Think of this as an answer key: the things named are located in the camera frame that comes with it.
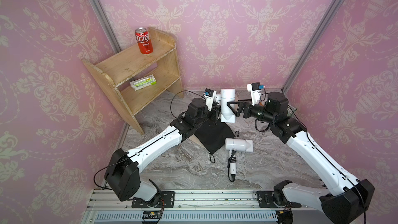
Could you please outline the aluminium corner post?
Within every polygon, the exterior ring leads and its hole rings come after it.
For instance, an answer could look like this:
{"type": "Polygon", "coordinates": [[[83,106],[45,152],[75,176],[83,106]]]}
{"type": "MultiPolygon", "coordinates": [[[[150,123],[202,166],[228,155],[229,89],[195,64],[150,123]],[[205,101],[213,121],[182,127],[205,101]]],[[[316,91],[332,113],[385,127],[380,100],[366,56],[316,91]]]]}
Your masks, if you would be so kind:
{"type": "Polygon", "coordinates": [[[327,7],[323,17],[321,18],[319,24],[317,25],[313,35],[309,39],[307,45],[305,46],[302,54],[298,58],[293,70],[288,76],[285,84],[281,88],[281,92],[286,94],[292,87],[294,81],[298,77],[300,71],[304,67],[307,59],[311,55],[312,51],[315,49],[317,43],[320,41],[322,35],[327,30],[329,24],[339,11],[339,8],[342,6],[344,0],[332,0],[330,5],[327,7]]]}
{"type": "Polygon", "coordinates": [[[106,15],[105,9],[101,4],[100,0],[89,0],[96,16],[97,19],[101,25],[101,27],[103,28],[108,41],[110,42],[110,46],[112,47],[113,51],[115,53],[119,53],[122,51],[118,41],[117,41],[117,37],[116,34],[110,24],[110,21],[108,20],[108,17],[106,15]]]}

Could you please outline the green white box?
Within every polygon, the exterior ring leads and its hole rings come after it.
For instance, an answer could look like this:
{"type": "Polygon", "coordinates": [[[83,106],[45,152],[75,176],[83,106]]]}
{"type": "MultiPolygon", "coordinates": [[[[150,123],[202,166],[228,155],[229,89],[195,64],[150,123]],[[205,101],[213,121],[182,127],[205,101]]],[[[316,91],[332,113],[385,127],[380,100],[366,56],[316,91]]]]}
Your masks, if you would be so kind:
{"type": "Polygon", "coordinates": [[[134,80],[130,82],[130,86],[135,90],[141,90],[146,87],[155,85],[157,83],[155,77],[153,75],[149,75],[146,77],[143,77],[141,79],[134,80]]]}

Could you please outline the right aluminium corner post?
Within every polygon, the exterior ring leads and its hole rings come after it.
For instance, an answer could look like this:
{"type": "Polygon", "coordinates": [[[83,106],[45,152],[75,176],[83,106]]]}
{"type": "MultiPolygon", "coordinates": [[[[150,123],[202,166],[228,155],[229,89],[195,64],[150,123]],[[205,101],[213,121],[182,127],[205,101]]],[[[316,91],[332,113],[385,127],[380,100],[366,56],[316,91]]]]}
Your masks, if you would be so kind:
{"type": "Polygon", "coordinates": [[[319,24],[317,25],[313,35],[309,39],[307,45],[305,46],[302,54],[298,58],[293,70],[288,76],[285,84],[281,88],[281,92],[286,94],[292,87],[294,81],[298,77],[300,71],[304,67],[307,59],[311,55],[312,51],[315,49],[317,43],[320,41],[322,35],[327,30],[329,24],[339,11],[339,8],[342,6],[344,0],[332,0],[330,5],[327,7],[323,17],[321,18],[319,24]]]}

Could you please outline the black drawstring bag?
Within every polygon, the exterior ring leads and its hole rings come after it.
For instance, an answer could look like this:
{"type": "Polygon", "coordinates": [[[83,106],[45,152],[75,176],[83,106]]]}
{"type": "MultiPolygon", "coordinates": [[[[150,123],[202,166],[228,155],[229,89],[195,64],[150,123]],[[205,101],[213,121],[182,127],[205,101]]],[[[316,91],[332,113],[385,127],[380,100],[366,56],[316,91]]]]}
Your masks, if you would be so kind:
{"type": "Polygon", "coordinates": [[[209,160],[215,163],[214,153],[225,145],[226,138],[239,136],[239,131],[233,132],[231,127],[220,120],[206,121],[196,130],[195,136],[209,152],[209,160]]]}

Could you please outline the red cola can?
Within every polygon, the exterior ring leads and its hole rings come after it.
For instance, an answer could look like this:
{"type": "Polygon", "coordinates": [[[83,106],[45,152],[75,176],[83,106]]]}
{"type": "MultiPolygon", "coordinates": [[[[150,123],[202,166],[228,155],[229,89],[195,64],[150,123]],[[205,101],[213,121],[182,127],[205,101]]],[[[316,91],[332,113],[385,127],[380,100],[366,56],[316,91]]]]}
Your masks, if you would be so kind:
{"type": "Polygon", "coordinates": [[[146,28],[137,28],[135,30],[135,38],[142,54],[147,55],[153,52],[149,31],[146,28]]]}

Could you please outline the left aluminium corner post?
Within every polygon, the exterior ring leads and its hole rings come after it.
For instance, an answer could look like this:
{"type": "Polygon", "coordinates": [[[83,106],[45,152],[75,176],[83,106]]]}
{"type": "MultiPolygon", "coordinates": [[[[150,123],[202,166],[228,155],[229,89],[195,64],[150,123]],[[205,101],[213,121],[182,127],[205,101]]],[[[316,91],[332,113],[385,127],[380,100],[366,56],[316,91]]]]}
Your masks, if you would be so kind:
{"type": "Polygon", "coordinates": [[[117,41],[117,37],[116,34],[110,24],[110,21],[108,20],[108,17],[106,15],[105,9],[101,4],[100,0],[89,0],[96,16],[97,19],[101,25],[101,27],[103,28],[108,41],[110,42],[110,46],[112,47],[113,51],[115,53],[119,53],[122,51],[118,41],[117,41]]]}

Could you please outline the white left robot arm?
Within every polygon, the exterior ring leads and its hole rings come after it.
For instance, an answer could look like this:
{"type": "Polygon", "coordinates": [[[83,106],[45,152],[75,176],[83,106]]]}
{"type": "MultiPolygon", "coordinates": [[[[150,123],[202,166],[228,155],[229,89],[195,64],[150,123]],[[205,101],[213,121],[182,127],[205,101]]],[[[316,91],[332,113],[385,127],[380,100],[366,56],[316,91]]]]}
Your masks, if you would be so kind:
{"type": "Polygon", "coordinates": [[[138,198],[151,205],[160,201],[162,191],[140,174],[170,148],[179,145],[207,121],[217,121],[221,112],[220,99],[194,98],[188,109],[176,117],[160,134],[128,151],[116,150],[106,168],[104,178],[120,201],[138,198]]]}

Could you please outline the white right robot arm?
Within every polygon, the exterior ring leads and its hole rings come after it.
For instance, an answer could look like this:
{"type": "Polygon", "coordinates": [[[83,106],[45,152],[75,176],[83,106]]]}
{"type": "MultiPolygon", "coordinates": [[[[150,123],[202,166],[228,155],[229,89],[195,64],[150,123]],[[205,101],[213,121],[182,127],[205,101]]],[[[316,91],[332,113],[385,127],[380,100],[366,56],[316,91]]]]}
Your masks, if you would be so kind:
{"type": "Polygon", "coordinates": [[[344,169],[311,137],[303,123],[288,116],[289,101],[283,93],[269,93],[263,106],[239,100],[226,102],[223,107],[235,116],[268,123],[271,132],[300,155],[325,184],[324,189],[318,189],[282,181],[274,187],[276,205],[306,205],[323,212],[334,224],[350,224],[366,215],[375,191],[373,184],[344,169]]]}

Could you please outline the wooden two-tier shelf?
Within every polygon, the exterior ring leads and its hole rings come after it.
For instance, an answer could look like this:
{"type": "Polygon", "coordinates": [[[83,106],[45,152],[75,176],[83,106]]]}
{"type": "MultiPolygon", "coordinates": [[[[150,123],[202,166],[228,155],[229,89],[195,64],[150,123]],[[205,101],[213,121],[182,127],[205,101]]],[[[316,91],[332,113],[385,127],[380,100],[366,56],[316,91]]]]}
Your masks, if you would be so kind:
{"type": "Polygon", "coordinates": [[[148,29],[154,51],[148,55],[137,45],[98,63],[82,62],[122,119],[138,133],[144,134],[136,115],[164,91],[177,94],[182,90],[176,40],[172,34],[148,29]],[[156,84],[135,91],[121,86],[137,75],[153,75],[156,84]]]}

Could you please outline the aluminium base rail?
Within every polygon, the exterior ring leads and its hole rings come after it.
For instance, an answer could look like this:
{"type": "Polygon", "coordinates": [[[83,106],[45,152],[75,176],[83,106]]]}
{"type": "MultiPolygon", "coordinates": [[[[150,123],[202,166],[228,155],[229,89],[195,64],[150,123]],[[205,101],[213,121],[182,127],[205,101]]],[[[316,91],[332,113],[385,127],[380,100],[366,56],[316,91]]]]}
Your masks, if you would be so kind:
{"type": "Polygon", "coordinates": [[[262,189],[166,190],[150,207],[141,200],[121,202],[109,190],[95,190],[83,224],[329,224],[324,213],[306,205],[279,206],[262,189]]]}

